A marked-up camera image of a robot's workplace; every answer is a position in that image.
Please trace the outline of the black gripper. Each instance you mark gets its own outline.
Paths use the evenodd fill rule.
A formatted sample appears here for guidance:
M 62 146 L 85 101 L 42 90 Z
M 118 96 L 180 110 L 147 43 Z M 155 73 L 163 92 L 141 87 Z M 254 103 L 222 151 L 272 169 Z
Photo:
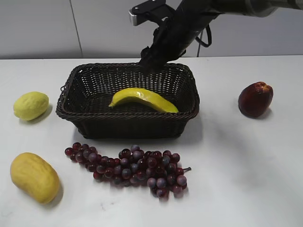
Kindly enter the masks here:
M 173 16 L 159 26 L 151 47 L 141 51 L 142 73 L 161 71 L 166 62 L 180 58 L 194 40 L 209 47 L 212 44 L 209 24 L 218 17 L 212 6 L 211 0 L 183 0 Z

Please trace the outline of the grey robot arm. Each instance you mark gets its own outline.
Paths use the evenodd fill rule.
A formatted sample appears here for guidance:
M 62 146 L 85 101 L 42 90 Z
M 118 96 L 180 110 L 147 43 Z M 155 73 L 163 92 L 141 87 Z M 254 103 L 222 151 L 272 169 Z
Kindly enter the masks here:
M 278 8 L 302 10 L 301 0 L 183 0 L 176 9 L 164 0 L 148 0 L 130 9 L 134 26 L 145 21 L 156 23 L 153 42 L 141 51 L 144 73 L 158 72 L 169 61 L 186 52 L 193 41 L 205 48 L 212 44 L 211 21 L 232 14 L 267 17 Z

